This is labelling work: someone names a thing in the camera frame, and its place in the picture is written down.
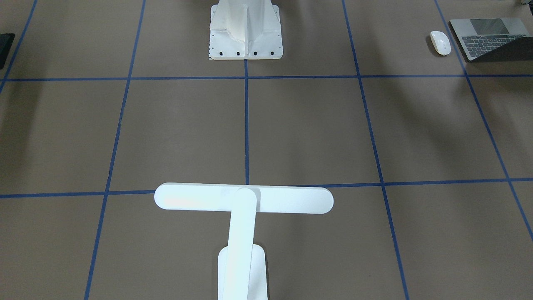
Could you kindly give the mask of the white computer mouse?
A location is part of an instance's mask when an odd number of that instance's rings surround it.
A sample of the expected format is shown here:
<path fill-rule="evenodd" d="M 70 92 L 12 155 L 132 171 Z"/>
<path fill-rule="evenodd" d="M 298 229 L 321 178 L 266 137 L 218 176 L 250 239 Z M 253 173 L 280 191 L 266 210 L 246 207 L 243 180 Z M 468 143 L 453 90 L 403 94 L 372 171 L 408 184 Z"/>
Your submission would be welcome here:
<path fill-rule="evenodd" d="M 438 55 L 446 56 L 451 54 L 451 44 L 448 36 L 444 32 L 432 31 L 429 36 Z"/>

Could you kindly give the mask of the grey laptop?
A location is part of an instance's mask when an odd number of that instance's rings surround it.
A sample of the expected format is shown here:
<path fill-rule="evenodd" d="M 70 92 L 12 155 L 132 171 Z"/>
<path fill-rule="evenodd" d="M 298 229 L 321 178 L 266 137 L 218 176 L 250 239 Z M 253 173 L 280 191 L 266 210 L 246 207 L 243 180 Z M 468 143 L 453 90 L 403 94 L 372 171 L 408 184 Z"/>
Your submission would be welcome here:
<path fill-rule="evenodd" d="M 530 61 L 533 38 L 516 17 L 451 19 L 468 62 Z"/>

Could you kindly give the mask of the white desk lamp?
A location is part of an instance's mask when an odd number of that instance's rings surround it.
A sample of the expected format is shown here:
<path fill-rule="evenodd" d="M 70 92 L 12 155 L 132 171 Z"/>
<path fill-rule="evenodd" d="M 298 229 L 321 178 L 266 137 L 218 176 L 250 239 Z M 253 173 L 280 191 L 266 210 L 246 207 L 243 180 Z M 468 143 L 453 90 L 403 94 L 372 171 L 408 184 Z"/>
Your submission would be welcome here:
<path fill-rule="evenodd" d="M 164 210 L 229 212 L 228 245 L 218 254 L 219 300 L 268 299 L 265 250 L 254 243 L 257 213 L 322 215 L 334 205 L 321 187 L 164 183 L 154 201 Z"/>

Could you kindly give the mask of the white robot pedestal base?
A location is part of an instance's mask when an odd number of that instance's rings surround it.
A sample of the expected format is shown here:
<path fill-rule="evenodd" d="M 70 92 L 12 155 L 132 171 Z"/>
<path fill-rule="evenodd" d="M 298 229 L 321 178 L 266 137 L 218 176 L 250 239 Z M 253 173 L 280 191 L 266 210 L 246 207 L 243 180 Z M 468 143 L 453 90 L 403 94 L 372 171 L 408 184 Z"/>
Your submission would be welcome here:
<path fill-rule="evenodd" d="M 211 6 L 211 60 L 277 60 L 284 54 L 279 7 L 270 0 L 220 0 Z"/>

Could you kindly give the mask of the black mouse pad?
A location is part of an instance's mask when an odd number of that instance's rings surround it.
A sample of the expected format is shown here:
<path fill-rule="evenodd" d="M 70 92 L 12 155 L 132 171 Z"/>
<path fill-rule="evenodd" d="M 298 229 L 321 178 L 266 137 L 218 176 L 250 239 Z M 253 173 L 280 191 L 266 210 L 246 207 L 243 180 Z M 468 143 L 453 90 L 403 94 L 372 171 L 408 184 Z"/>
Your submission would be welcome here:
<path fill-rule="evenodd" d="M 13 41 L 16 34 L 14 33 L 2 33 L 0 35 L 0 69 L 5 67 L 8 54 L 11 51 Z"/>

